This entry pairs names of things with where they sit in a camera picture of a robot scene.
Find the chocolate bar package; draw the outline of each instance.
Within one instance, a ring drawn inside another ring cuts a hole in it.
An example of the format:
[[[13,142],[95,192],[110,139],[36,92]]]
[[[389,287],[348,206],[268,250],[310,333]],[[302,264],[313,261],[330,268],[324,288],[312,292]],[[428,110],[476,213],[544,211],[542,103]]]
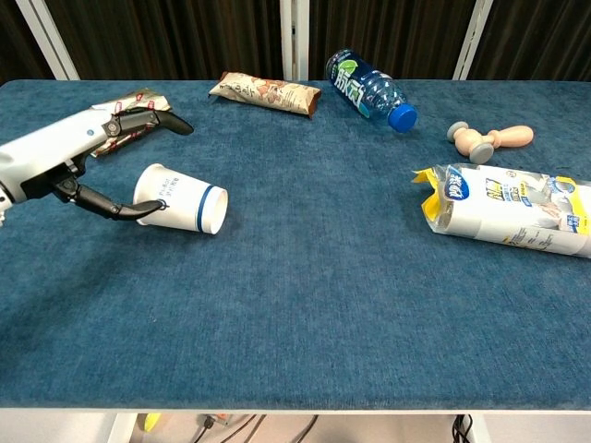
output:
[[[268,80],[239,72],[224,72],[210,95],[236,102],[256,104],[308,117],[316,112],[316,102],[322,91],[311,86]]]

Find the bottle label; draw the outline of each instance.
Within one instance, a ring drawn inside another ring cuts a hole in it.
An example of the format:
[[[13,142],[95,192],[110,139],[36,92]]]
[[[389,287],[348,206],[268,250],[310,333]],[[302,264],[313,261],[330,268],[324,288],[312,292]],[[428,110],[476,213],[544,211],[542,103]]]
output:
[[[364,62],[352,51],[345,51],[332,66],[329,80],[365,117],[369,117],[369,110],[362,102],[365,87],[362,79],[374,68]]]

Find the yellow object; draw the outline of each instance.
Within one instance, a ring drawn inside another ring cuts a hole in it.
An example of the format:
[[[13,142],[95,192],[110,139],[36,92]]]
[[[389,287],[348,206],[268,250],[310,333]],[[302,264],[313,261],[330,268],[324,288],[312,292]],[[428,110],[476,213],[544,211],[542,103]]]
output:
[[[161,413],[147,413],[146,421],[144,422],[144,431],[150,432],[160,420]]]
[[[440,195],[437,190],[437,176],[435,175],[435,172],[432,168],[423,169],[422,171],[418,172],[415,171],[415,174],[416,177],[413,180],[413,183],[429,182],[435,190],[433,195],[427,198],[421,205],[425,217],[434,222],[440,212]]]

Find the cable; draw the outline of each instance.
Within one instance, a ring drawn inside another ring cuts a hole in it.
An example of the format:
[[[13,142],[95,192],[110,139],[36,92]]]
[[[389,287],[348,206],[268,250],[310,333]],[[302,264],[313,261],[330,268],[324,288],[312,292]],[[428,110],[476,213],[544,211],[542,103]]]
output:
[[[250,431],[250,434],[248,434],[248,437],[246,440],[244,440],[244,443],[249,443],[250,440],[252,440],[252,438],[257,434],[257,431],[259,430],[260,424],[262,423],[262,421],[267,417],[267,415],[262,415],[260,417],[260,419],[257,421],[257,423],[255,424],[255,427],[252,428],[252,431]]]
[[[312,427],[314,427],[314,424],[316,424],[317,420],[318,420],[318,416],[314,415],[314,418],[312,418],[312,420],[310,421],[310,423],[308,424],[308,426],[304,430],[302,436],[297,440],[296,443],[302,443],[302,441],[304,441],[304,438],[306,438],[306,436],[308,435],[308,432],[310,432],[310,429],[312,429]]]
[[[193,443],[197,443],[198,441],[200,441],[203,438],[203,435],[207,432],[208,429],[211,429],[214,423],[215,420],[213,420],[213,417],[211,417],[211,415],[205,417],[205,422],[203,422],[203,429],[201,430],[197,438],[193,440]]]
[[[455,420],[453,420],[453,425],[452,425],[453,443],[470,443],[470,440],[468,439],[468,433],[470,432],[470,429],[472,428],[472,423],[473,423],[472,415],[468,415],[470,422],[468,424],[468,427],[463,431],[462,428],[464,427],[464,417],[465,417],[465,415],[456,415]]]
[[[236,429],[236,431],[234,431],[229,437],[226,437],[224,440],[222,440],[220,443],[226,443],[227,441],[231,440],[232,438],[234,438],[236,436],[236,434],[238,434],[240,431],[242,431],[245,427],[248,426],[248,424],[250,422],[252,422],[255,419],[256,415],[252,415],[246,423],[244,423],[243,425],[241,425],[238,429]]]

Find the white paper cup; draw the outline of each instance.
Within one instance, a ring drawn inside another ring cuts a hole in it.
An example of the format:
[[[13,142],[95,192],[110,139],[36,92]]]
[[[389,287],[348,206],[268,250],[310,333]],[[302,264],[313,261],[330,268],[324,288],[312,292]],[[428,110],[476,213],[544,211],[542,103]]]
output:
[[[222,228],[228,207],[225,189],[159,163],[146,168],[136,184],[134,204],[147,200],[161,200],[164,208],[139,219],[139,224],[212,234]]]

